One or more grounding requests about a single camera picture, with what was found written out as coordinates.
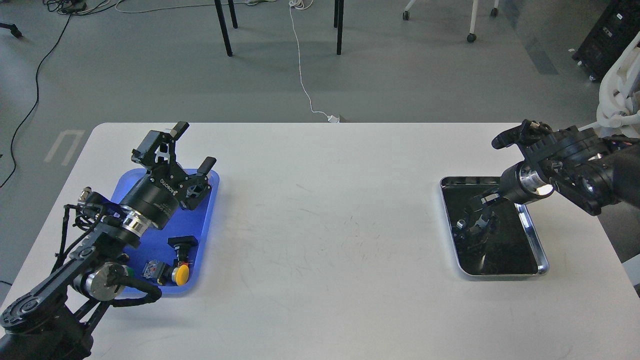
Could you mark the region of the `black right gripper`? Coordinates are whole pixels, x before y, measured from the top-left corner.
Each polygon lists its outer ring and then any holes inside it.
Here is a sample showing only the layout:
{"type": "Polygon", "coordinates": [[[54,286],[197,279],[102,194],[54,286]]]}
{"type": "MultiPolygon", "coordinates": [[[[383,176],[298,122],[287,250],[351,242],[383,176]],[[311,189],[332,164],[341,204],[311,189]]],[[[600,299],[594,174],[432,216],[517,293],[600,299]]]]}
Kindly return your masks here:
{"type": "Polygon", "coordinates": [[[484,236],[498,230],[498,215],[493,207],[503,198],[515,204],[526,205],[548,198],[553,192],[553,186],[544,182],[529,164],[518,162],[503,171],[498,187],[491,187],[469,200],[469,210],[479,212],[472,227],[472,235],[484,236]]]}

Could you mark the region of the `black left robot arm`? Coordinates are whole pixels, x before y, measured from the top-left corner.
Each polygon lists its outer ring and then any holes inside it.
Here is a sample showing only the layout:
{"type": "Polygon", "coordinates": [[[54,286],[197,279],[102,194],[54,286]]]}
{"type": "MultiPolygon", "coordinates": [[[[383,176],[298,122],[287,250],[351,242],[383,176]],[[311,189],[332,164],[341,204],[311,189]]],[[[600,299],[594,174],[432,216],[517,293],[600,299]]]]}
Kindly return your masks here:
{"type": "Polygon", "coordinates": [[[48,278],[1,314],[3,360],[82,360],[93,332],[110,307],[155,303],[162,290],[127,268],[126,246],[137,248],[150,229],[162,230],[178,209],[194,210],[211,192],[206,157],[193,174],[177,162],[177,141],[189,128],[179,121],[151,130],[131,160],[145,174],[119,203],[86,187],[75,205],[64,206],[61,246],[48,278]]]}

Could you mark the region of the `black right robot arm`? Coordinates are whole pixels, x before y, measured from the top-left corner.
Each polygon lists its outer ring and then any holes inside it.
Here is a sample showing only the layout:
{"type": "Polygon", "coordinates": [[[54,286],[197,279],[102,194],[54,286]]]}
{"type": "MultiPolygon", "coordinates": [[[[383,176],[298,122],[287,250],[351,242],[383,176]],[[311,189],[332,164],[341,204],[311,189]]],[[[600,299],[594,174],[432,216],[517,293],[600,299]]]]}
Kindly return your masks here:
{"type": "Polygon", "coordinates": [[[470,198],[455,228],[479,236],[497,227],[493,207],[505,201],[525,205],[557,192],[590,215],[625,202],[639,206],[639,139],[606,137],[592,128],[553,130],[523,120],[491,142],[494,149],[516,145],[523,160],[500,176],[499,184],[470,198]]]}

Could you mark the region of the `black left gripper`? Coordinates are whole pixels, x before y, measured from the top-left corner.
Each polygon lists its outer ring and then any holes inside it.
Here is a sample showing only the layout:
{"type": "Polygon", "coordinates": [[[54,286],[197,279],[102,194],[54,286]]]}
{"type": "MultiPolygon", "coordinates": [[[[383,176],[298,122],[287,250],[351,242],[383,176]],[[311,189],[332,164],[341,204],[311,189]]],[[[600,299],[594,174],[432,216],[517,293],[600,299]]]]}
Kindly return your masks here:
{"type": "MultiPolygon", "coordinates": [[[[151,130],[132,150],[131,161],[151,170],[159,166],[176,165],[176,142],[190,124],[179,121],[167,131],[151,130]]],[[[206,210],[213,200],[213,171],[217,159],[208,156],[196,173],[152,175],[139,168],[119,178],[119,203],[135,211],[156,230],[188,228],[195,221],[206,218],[206,210]]]]}

